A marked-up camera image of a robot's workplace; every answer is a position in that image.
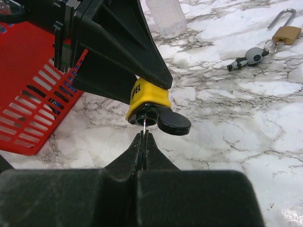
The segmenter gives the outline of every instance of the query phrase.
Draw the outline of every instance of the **keychain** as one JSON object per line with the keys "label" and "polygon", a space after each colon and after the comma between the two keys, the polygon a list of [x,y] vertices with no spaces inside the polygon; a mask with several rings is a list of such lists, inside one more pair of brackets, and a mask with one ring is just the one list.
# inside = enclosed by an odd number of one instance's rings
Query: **keychain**
{"label": "keychain", "polygon": [[282,16],[282,14],[291,12],[290,18],[286,21],[284,26],[280,27],[277,32],[273,35],[272,39],[267,40],[262,48],[253,47],[249,49],[245,56],[242,58],[237,58],[233,63],[227,65],[227,70],[230,72],[232,70],[239,70],[244,68],[245,66],[255,66],[260,63],[265,56],[269,54],[274,54],[277,50],[285,45],[292,45],[298,38],[301,33],[301,28],[286,26],[291,19],[293,19],[296,11],[295,9],[285,9],[281,11],[277,17],[271,22],[271,24],[267,27],[271,28]]}

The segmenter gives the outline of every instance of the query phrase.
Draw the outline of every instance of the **marble countertop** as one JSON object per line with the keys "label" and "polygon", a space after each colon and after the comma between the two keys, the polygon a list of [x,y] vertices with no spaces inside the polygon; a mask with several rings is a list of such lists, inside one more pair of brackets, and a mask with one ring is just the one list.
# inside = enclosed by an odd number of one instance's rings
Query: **marble countertop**
{"label": "marble countertop", "polygon": [[[159,149],[183,170],[233,169],[255,189],[267,227],[303,227],[303,38],[256,67],[226,65],[263,47],[284,24],[267,26],[303,0],[182,0],[186,31],[164,40],[142,2],[156,45],[174,77],[173,110],[189,118],[184,137],[149,128]],[[125,120],[128,106],[84,94],[38,155],[0,152],[15,168],[104,167],[141,130]]]}

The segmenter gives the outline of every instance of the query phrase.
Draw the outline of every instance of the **red plastic crate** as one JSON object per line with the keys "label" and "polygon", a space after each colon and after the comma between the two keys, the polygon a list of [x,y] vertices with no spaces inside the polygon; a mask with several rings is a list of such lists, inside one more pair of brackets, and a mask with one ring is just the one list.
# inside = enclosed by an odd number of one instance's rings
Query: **red plastic crate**
{"label": "red plastic crate", "polygon": [[80,63],[53,66],[54,36],[29,23],[0,27],[0,149],[34,155],[82,92],[71,87]]}

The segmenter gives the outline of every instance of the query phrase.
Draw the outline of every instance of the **black round button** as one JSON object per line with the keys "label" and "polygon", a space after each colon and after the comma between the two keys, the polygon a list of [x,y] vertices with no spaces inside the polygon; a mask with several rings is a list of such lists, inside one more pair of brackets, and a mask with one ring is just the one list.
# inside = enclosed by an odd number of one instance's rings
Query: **black round button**
{"label": "black round button", "polygon": [[254,56],[254,61],[259,61],[260,59],[261,59],[260,55],[257,54],[257,55]]}
{"label": "black round button", "polygon": [[191,122],[179,113],[164,111],[159,114],[158,127],[170,135],[184,136],[189,134]]}

